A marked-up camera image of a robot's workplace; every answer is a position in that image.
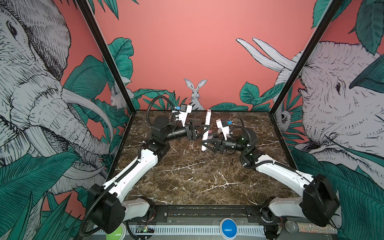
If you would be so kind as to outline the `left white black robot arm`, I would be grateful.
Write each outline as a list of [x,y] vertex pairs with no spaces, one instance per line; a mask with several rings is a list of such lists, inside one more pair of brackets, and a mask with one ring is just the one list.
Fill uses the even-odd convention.
[[186,137],[197,140],[210,129],[211,113],[207,112],[204,124],[194,120],[182,126],[167,116],[158,116],[154,122],[147,118],[152,132],[138,149],[137,157],[114,178],[103,185],[93,185],[88,191],[87,211],[79,229],[80,237],[88,237],[99,230],[114,232],[122,222],[148,214],[152,203],[145,198],[126,201],[133,186],[154,167],[169,151],[169,141]]

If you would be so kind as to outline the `white remote control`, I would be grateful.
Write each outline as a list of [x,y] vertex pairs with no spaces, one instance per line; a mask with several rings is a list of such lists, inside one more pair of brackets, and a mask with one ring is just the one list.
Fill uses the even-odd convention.
[[205,125],[207,125],[208,127],[204,129],[204,134],[203,134],[203,137],[202,137],[202,141],[205,141],[205,140],[208,139],[209,127],[210,127],[210,122],[211,122],[211,115],[212,115],[212,111],[210,109],[208,109],[207,113],[206,113],[206,118],[205,118]]

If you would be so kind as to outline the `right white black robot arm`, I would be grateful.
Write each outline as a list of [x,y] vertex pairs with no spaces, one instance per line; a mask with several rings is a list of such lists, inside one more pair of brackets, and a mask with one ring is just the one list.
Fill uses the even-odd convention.
[[266,174],[298,195],[296,198],[267,200],[261,209],[264,220],[268,221],[270,216],[301,217],[320,227],[330,224],[340,202],[327,177],[300,172],[274,160],[257,148],[258,138],[254,131],[240,129],[242,132],[238,136],[223,133],[221,138],[214,136],[202,140],[202,145],[214,153],[240,152],[240,163],[244,168]]

